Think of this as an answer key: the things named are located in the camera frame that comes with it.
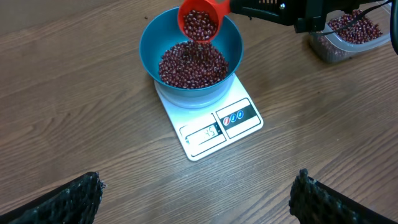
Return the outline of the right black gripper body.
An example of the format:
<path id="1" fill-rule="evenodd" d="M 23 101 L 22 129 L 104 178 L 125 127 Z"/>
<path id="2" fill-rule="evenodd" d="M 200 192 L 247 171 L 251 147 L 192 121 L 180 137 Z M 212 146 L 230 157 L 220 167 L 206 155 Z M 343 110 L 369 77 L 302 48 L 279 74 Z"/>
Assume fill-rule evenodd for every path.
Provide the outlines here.
<path id="1" fill-rule="evenodd" d="M 373 0 L 299 0 L 294 1 L 294 22 L 296 33 L 316 32 L 325 28 L 326 17 L 329 12 L 344 11 L 350 13 L 361 4 Z"/>

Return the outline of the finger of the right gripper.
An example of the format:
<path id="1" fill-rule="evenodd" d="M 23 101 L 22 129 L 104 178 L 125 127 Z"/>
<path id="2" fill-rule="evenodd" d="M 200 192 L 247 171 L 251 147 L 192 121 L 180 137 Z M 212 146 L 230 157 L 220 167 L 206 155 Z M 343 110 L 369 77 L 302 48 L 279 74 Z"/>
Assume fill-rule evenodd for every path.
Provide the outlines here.
<path id="1" fill-rule="evenodd" d="M 292 26 L 298 19 L 291 0 L 230 0 L 232 13 Z"/>

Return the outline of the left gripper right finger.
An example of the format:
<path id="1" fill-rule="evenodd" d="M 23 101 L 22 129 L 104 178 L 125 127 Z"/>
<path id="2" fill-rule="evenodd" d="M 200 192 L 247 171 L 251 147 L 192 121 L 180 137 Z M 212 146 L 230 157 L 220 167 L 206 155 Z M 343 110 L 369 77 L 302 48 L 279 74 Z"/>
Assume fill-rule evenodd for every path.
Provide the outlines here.
<path id="1" fill-rule="evenodd" d="M 397 224 L 313 179 L 306 169 L 292 184 L 289 212 L 301 224 Z"/>

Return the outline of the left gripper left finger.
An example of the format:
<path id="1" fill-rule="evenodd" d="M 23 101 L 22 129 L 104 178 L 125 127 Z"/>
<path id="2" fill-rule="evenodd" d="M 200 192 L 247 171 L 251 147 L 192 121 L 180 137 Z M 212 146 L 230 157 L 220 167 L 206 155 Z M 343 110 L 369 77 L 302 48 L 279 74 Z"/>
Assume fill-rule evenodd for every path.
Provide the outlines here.
<path id="1" fill-rule="evenodd" d="M 104 189 L 105 183 L 99 173 L 87 172 L 1 215 L 1 223 L 92 224 Z"/>

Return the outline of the orange measuring scoop blue handle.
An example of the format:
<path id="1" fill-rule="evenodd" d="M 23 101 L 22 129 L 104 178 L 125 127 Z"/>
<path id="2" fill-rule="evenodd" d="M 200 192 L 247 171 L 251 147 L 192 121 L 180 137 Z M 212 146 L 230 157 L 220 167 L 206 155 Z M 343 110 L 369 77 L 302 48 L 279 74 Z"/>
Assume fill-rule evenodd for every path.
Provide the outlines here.
<path id="1" fill-rule="evenodd" d="M 224 16 L 231 12 L 229 7 L 230 1 L 223 1 L 218 3 L 214 0 L 185 0 L 178 9 L 177 22 L 180 30 L 183 32 L 183 16 L 188 14 L 192 9 L 196 11 L 205 11 L 209 14 L 211 20 L 218 25 L 216 34 L 210 40 L 195 41 L 195 42 L 210 42 L 216 37 L 221 29 Z"/>

